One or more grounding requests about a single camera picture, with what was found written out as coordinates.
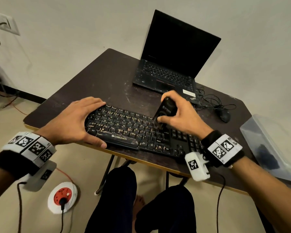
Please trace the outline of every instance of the laptop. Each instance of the laptop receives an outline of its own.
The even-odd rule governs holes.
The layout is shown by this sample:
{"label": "laptop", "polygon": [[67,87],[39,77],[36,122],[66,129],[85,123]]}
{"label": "laptop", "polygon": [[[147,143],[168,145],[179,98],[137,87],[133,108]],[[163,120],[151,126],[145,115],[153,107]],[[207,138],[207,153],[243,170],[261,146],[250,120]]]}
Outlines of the laptop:
{"label": "laptop", "polygon": [[194,78],[221,38],[155,10],[133,84],[196,97]]}

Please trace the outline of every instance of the table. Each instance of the table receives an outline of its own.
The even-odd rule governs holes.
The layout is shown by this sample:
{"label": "table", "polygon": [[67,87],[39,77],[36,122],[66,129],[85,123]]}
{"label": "table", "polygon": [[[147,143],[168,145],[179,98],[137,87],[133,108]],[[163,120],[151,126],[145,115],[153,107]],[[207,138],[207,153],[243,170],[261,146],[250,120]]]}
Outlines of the table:
{"label": "table", "polygon": [[[72,101],[93,96],[101,98],[107,104],[135,111],[137,113],[154,116],[160,105],[161,95],[132,85],[134,74],[139,60],[125,55],[113,49],[107,49],[97,59],[91,62],[85,69],[66,83],[55,94],[42,103],[35,111],[25,117],[24,124],[27,128],[38,129],[46,125],[56,117]],[[240,132],[240,126],[244,124],[251,114],[241,100],[204,87],[206,94],[217,95],[223,104],[235,104],[237,108],[231,110],[229,123],[221,121],[212,110],[201,110],[199,115],[213,129],[227,133],[243,146],[245,155],[255,160],[249,146]],[[133,151],[118,147],[108,147],[104,152],[126,158],[131,161],[143,163],[152,167],[160,168],[170,173],[184,177],[190,177],[186,164],[178,164],[172,158],[148,153],[145,151]],[[241,182],[233,176],[227,168],[209,169],[210,179],[205,182],[222,186],[223,179],[216,172],[225,176],[226,189],[247,194]]]}

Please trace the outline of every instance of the laptop keyboard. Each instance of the laptop keyboard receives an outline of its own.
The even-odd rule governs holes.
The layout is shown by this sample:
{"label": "laptop keyboard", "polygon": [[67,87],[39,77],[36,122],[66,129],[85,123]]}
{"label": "laptop keyboard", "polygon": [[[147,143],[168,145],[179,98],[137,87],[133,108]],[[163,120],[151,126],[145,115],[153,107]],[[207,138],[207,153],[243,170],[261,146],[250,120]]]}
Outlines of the laptop keyboard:
{"label": "laptop keyboard", "polygon": [[193,91],[192,78],[186,77],[158,65],[152,64],[148,61],[143,66],[143,72],[157,78],[166,80],[167,82],[182,86],[187,90]]}
{"label": "laptop keyboard", "polygon": [[201,144],[197,137],[169,126],[157,129],[153,117],[111,105],[90,113],[85,120],[85,129],[107,144],[169,156],[179,162],[184,161],[186,153],[200,152]]}

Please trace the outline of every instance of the white wall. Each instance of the white wall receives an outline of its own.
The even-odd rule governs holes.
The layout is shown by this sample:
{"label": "white wall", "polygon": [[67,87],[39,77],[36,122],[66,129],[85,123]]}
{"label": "white wall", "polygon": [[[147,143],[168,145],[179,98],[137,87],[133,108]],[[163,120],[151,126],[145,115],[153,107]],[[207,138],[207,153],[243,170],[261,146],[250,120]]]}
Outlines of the white wall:
{"label": "white wall", "polygon": [[48,98],[107,48],[140,58],[155,9],[222,38],[197,82],[291,133],[291,0],[0,0],[6,83]]}

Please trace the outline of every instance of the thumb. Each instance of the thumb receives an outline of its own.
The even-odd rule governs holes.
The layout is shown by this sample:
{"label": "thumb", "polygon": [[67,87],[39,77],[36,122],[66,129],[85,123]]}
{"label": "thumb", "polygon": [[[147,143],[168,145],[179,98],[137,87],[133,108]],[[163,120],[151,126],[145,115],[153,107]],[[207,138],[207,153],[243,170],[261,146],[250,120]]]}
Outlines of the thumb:
{"label": "thumb", "polygon": [[92,136],[92,135],[90,135],[88,133],[86,134],[86,136],[83,139],[83,141],[86,142],[86,143],[92,144],[92,145],[94,145],[96,147],[100,147],[100,148],[103,148],[103,149],[107,148],[107,144],[103,140],[101,140],[101,139],[99,139],[99,138],[97,138],[95,136]]}
{"label": "thumb", "polygon": [[164,115],[164,116],[160,116],[160,117],[158,117],[158,118],[157,118],[157,121],[158,121],[159,123],[167,123],[167,124],[170,124],[170,120],[171,120],[171,118],[172,118],[172,117],[170,117],[170,116],[166,116],[166,115]]}

